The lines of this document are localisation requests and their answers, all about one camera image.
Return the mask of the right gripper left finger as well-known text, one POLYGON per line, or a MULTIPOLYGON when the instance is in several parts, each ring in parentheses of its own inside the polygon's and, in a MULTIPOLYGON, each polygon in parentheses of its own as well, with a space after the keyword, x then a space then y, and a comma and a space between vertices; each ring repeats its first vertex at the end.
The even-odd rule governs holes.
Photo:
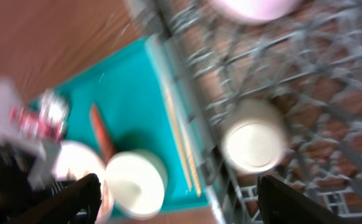
POLYGON ((11 224, 94 224, 101 205, 100 181, 89 174, 18 217, 11 224))

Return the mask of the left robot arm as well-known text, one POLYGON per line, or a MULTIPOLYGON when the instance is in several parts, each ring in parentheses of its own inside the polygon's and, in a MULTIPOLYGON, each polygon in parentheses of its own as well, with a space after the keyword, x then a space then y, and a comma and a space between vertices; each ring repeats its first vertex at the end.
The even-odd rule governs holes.
POLYGON ((21 134, 9 115, 22 104, 12 81, 0 78, 0 223, 53 194, 51 169, 60 148, 21 134))

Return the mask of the pale green cup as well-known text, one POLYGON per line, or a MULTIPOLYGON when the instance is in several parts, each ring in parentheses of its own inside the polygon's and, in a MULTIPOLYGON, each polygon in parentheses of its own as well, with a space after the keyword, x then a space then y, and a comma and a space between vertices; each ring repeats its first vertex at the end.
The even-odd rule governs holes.
POLYGON ((243 174, 267 172, 285 157, 288 134, 277 108, 247 99, 226 115, 221 151, 225 161, 243 174))

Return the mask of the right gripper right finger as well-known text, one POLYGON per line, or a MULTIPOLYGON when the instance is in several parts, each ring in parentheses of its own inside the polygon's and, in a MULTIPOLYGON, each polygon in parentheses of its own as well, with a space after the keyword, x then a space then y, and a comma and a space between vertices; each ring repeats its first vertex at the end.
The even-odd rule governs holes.
POLYGON ((352 224, 271 175, 257 179, 258 206, 264 224, 352 224))

